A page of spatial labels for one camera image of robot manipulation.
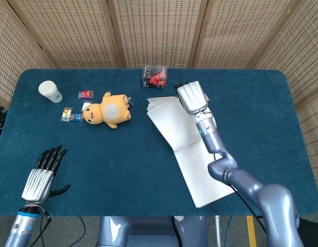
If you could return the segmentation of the cream spiral notepad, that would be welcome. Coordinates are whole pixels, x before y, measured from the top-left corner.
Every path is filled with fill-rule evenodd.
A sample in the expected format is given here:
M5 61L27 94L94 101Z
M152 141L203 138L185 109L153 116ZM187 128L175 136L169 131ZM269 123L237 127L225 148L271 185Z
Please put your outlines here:
M147 99L148 116L173 149L175 158L197 208L232 194L229 186L213 179L209 163L222 158L208 153L195 124L177 97Z

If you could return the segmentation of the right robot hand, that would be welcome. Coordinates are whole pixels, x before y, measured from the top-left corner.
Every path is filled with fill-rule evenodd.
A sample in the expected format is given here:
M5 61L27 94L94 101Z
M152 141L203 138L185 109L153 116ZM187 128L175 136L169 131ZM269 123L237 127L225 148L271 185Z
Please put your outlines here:
M208 99L199 81L179 83L174 86L180 102L189 115L196 115L208 107Z

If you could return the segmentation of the woven folding screen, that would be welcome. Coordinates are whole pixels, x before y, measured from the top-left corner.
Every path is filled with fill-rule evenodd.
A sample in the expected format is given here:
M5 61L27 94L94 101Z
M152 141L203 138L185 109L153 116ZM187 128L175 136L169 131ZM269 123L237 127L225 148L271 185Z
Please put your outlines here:
M318 0L0 0L0 105L30 68L276 69L318 187Z

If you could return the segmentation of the yellow plush toy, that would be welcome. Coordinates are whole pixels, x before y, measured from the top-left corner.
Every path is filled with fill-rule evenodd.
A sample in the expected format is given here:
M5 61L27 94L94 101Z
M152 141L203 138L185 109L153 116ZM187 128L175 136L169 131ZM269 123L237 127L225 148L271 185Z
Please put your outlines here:
M131 119L129 107L132 105L130 97L125 94L112 95L106 92L101 103L91 103L83 111L83 119L92 125L107 124L112 129Z

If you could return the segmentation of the grey robot torso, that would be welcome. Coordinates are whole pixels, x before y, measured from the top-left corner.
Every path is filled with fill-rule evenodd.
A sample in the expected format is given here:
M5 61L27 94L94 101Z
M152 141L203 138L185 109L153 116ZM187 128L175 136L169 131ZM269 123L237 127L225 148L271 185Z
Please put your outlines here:
M96 247L208 247L203 216L103 216Z

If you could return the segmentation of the white paper cup stack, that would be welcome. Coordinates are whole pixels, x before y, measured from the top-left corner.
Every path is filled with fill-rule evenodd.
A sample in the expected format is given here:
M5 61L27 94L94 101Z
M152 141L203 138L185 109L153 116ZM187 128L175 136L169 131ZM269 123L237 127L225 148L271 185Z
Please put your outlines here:
M41 82L38 91L53 103L59 103L62 100L62 94L53 81L46 80Z

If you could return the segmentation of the teal tablecloth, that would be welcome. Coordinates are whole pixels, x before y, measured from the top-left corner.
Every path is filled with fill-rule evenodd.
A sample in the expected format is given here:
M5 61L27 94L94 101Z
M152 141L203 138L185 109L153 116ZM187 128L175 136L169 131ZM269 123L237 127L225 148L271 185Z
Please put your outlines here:
M62 100L42 96L53 81ZM286 186L300 214L318 210L318 188L286 76L278 70L170 69L163 90L144 88L141 69L29 69L24 71L0 137L0 216L15 215L40 154L62 145L67 154L53 189L69 184L44 207L53 216L246 215L237 195L196 208L169 144L147 115L147 99L174 96L174 85L199 81L219 134L241 169L264 184ZM81 90L132 99L131 119L117 129L63 122L78 111Z

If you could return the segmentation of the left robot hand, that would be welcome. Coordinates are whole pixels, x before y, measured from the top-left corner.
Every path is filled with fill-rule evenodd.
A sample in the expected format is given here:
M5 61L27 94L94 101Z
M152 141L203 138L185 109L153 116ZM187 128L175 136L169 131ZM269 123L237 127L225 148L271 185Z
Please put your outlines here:
M51 189L53 179L57 175L61 161L66 153L67 150L63 150L61 145L41 153L35 167L28 176L22 193L22 199L27 204L41 205L48 198L62 195L69 190L69 184L61 189Z

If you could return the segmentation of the yellow candy packet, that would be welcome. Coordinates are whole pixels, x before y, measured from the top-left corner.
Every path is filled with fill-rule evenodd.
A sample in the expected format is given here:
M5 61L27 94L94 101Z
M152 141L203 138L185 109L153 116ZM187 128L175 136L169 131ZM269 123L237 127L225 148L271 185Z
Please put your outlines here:
M72 108L65 107L61 116L61 121L69 122L72 113Z

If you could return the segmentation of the metal table leg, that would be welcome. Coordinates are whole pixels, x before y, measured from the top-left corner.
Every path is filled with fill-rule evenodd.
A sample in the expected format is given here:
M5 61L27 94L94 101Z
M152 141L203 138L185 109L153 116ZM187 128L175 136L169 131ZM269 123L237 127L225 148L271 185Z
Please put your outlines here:
M215 215L215 233L217 247L221 247L221 235L220 235L220 216Z

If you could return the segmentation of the clear box of red parts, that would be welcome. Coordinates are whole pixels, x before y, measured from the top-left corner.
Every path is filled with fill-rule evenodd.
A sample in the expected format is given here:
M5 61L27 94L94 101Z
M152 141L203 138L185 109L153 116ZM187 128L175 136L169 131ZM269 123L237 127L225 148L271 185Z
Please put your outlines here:
M167 67L145 65L142 71L143 87L164 89L167 84Z

